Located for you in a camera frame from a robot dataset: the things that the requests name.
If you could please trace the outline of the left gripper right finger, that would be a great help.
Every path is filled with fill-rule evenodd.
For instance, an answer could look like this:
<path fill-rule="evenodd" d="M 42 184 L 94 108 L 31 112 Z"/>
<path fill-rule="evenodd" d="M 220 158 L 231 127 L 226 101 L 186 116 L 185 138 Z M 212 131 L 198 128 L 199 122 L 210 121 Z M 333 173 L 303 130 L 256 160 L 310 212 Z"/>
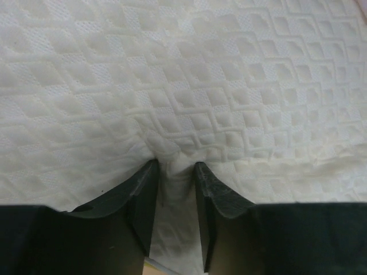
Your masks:
<path fill-rule="evenodd" d="M 255 204 L 194 166 L 208 274 L 365 274 L 366 203 Z"/>

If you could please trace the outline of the cream yellow pillow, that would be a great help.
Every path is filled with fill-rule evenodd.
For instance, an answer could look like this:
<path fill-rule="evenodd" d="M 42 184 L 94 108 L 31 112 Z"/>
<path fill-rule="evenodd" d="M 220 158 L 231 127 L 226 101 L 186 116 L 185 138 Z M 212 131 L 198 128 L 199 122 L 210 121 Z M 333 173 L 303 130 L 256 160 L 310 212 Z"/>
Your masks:
<path fill-rule="evenodd" d="M 178 274 L 197 162 L 256 203 L 365 201 L 365 1 L 2 1 L 1 203 L 72 210 L 150 159 Z"/>

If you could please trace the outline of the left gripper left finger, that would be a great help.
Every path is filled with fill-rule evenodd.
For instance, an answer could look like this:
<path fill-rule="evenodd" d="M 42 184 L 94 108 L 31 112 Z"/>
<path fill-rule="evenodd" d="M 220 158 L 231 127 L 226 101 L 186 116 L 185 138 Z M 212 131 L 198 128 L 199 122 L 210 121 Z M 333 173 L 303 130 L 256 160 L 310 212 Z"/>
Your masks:
<path fill-rule="evenodd" d="M 72 211 L 1 207 L 2 274 L 141 274 L 149 255 L 159 163 Z"/>

